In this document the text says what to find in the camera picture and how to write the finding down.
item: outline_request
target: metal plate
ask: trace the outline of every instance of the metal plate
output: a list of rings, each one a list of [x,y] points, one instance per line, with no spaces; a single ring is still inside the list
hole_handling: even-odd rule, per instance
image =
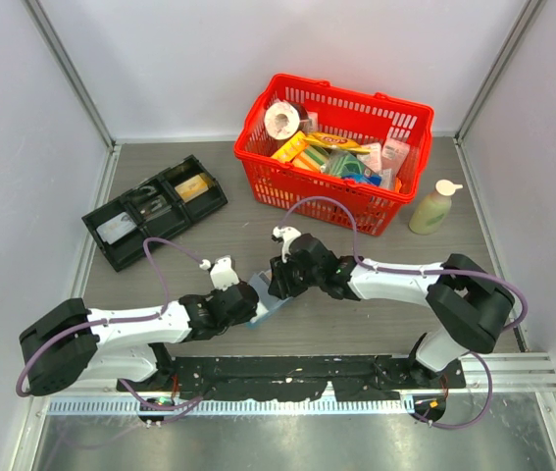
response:
[[[444,419],[466,421],[483,402],[450,396]],[[497,394],[482,421],[458,432],[408,415],[189,415],[149,430],[135,415],[52,416],[33,467],[45,469],[547,471],[556,460],[534,394]]]
[[[367,400],[337,402],[325,396],[301,402],[258,402],[204,400],[192,411],[193,416],[241,415],[334,415],[334,414],[406,414],[414,412],[412,397],[403,400]],[[49,416],[128,416],[137,414],[140,404],[133,397],[59,397],[53,399]],[[140,415],[175,415],[174,413],[140,411]]]

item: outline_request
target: white wall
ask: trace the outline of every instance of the white wall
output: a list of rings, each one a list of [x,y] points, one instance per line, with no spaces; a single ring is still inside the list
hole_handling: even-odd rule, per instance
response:
[[[230,136],[275,73],[429,104],[454,133],[524,0],[43,0],[111,133]]]
[[[24,6],[0,0],[0,471],[26,403],[18,336],[67,294],[104,157]]]
[[[556,2],[546,2],[467,139],[499,252],[556,365]]]

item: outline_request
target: blue package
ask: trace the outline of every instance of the blue package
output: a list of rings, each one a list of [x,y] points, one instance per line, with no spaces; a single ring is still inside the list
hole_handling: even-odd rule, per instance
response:
[[[271,270],[254,273],[249,279],[249,286],[256,290],[260,298],[258,302],[258,314],[246,324],[250,329],[257,328],[291,299],[279,299],[278,297],[271,296],[269,294],[270,283]]]
[[[353,180],[356,183],[368,183],[368,184],[373,184],[375,186],[380,186],[380,184],[382,183],[382,177],[378,175],[376,172],[373,172],[369,169],[365,169],[364,174],[349,173],[343,175],[342,178],[344,180]]]

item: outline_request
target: gray floor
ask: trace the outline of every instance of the gray floor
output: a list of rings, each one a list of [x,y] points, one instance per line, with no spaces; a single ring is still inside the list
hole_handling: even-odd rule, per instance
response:
[[[254,200],[231,148],[231,142],[124,145],[111,197],[194,154],[219,180],[229,204],[176,241],[204,258],[232,255],[238,275],[248,280],[253,272],[268,268],[269,259],[278,254],[278,245],[270,235],[284,212]],[[450,253],[460,252],[492,271],[466,190],[454,196],[452,211],[436,234],[414,235],[408,230],[415,204],[439,179],[465,183],[451,138],[433,141],[416,202],[400,210],[382,236],[360,236],[362,254],[378,261],[420,264],[443,261]],[[346,229],[298,215],[291,218],[289,225],[319,237],[336,254],[351,253],[351,232]],[[210,291],[208,276],[181,253],[162,248],[155,258],[174,298]],[[117,274],[98,251],[84,298],[87,306],[103,309],[163,302],[162,290],[146,260]],[[434,315],[423,307],[388,300],[335,301],[310,290],[259,329],[238,326],[210,341],[172,345],[171,351],[198,355],[408,353],[420,334],[436,327]],[[518,351],[512,333],[500,338],[496,351]]]
[[[451,396],[445,421],[467,421],[483,401]],[[408,415],[189,416],[151,430],[128,416],[49,417],[46,427],[35,471],[556,469],[534,394],[497,394],[477,425],[453,432]]]

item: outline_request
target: tape roll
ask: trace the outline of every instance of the tape roll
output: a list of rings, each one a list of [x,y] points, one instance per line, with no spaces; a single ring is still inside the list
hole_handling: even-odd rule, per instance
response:
[[[308,123],[308,113],[299,104],[279,101],[269,107],[265,113],[265,128],[273,139],[284,140],[301,131]]]

